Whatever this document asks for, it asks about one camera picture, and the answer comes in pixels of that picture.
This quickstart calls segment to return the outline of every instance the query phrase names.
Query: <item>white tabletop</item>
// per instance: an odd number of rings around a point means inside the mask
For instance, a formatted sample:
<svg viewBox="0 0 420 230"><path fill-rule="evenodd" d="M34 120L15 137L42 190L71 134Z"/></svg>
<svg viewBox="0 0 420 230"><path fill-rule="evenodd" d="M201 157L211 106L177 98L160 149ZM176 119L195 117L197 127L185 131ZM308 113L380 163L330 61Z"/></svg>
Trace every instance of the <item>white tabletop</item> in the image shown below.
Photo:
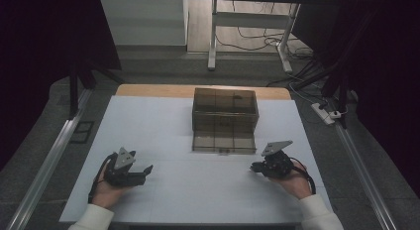
<svg viewBox="0 0 420 230"><path fill-rule="evenodd" d="M145 185L124 195L113 221L129 224L288 224L301 221L297 200L280 185L253 173L268 142L292 140L284 151L307 166L330 206L294 101L259 100L255 155L192 153L192 98L114 96L61 222L83 214L103 160L121 147L137 151L130 172L154 169Z"/></svg>

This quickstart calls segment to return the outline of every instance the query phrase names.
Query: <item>white desk leg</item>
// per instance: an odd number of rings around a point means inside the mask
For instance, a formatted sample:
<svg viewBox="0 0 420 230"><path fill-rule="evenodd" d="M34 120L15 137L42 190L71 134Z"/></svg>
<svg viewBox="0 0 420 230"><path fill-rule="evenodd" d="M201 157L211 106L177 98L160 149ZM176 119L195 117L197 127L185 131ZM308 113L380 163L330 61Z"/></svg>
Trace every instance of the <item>white desk leg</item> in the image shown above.
<svg viewBox="0 0 420 230"><path fill-rule="evenodd" d="M217 21L217 0L212 1L213 12L211 16L211 37L209 62L207 68L213 71L216 68L216 21Z"/></svg>
<svg viewBox="0 0 420 230"><path fill-rule="evenodd" d="M286 25L286 28L284 30L283 38L281 40L280 45L277 46L277 51L278 51L278 54L280 55L281 63L283 64L284 72L286 72L286 73L292 73L293 72L293 70L291 69L291 66L290 66L290 61L288 60L287 54L285 53L284 50L285 50L286 45L287 45L288 37L291 33L291 29L293 28L294 20L296 19L297 11L299 10L299 5L298 4L293 4L291 6L293 8L289 13L289 19L287 21L287 25Z"/></svg>

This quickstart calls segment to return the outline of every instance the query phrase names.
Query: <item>white sleeve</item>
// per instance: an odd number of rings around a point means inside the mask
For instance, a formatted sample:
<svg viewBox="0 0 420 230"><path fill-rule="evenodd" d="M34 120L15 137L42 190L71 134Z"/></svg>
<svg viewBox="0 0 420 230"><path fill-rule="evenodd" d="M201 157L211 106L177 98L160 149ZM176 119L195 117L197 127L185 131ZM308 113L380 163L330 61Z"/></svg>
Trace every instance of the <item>white sleeve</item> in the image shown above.
<svg viewBox="0 0 420 230"><path fill-rule="evenodd" d="M107 230L114 213L108 209L88 204L83 216L68 230Z"/></svg>
<svg viewBox="0 0 420 230"><path fill-rule="evenodd" d="M343 225L337 215L325 206L321 195L315 194L299 200L303 214L302 228L304 230L343 230Z"/></svg>

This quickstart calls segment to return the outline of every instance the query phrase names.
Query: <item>hand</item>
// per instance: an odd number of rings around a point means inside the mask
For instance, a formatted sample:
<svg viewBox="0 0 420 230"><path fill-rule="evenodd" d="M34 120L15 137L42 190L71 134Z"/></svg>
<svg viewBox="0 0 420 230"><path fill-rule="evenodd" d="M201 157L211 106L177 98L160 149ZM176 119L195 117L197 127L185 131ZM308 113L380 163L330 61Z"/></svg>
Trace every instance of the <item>hand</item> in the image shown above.
<svg viewBox="0 0 420 230"><path fill-rule="evenodd" d="M115 203L118 202L120 197L132 187L115 187L109 184L104 179L105 167L101 171L99 176L98 185L96 186L95 194L93 195L92 204L97 206L110 209Z"/></svg>
<svg viewBox="0 0 420 230"><path fill-rule="evenodd" d="M305 170L303 165L297 162L293 162L293 164L296 167ZM288 193L297 197L298 199L312 195L308 180L297 171L292 170L291 173L284 178L270 178L269 180L281 184L281 186L283 186L283 188Z"/></svg>

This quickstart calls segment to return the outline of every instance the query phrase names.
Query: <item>gray floor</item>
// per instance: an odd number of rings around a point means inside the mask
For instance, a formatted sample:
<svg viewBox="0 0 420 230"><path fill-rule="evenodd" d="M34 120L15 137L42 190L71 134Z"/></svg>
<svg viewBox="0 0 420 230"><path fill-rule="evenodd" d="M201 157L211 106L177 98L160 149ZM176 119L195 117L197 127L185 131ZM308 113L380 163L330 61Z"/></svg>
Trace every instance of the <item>gray floor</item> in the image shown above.
<svg viewBox="0 0 420 230"><path fill-rule="evenodd" d="M273 80L284 80L273 86L285 87L288 82L293 81L282 72L277 55L218 54L216 71L209 72L205 54L151 48L147 50L120 48L119 53L123 71L118 71L118 75L130 83L265 86ZM295 60L292 65L295 70L299 70L306 63L305 60ZM98 84L89 99L88 108L79 127L82 131L91 126L92 132L87 136L73 135L72 142L58 163L27 229L68 227L67 224L58 223L58 219L89 151L108 101L118 87L117 83L101 73L95 71L94 74ZM319 95L318 88L314 86L308 86L304 90ZM313 96L307 96L302 92L300 94L311 101L317 101ZM294 93L292 98L296 101L333 208L345 229L381 229L336 128L324 125L310 108L309 101ZM12 161L1 171L0 229L6 228L53 145L67 118L68 100L68 80L58 81L52 86L50 101L43 115ZM351 99L347 115L349 131L370 174L383 195L398 229L418 229L419 199L386 152L358 121L355 114L356 107L356 100Z"/></svg>

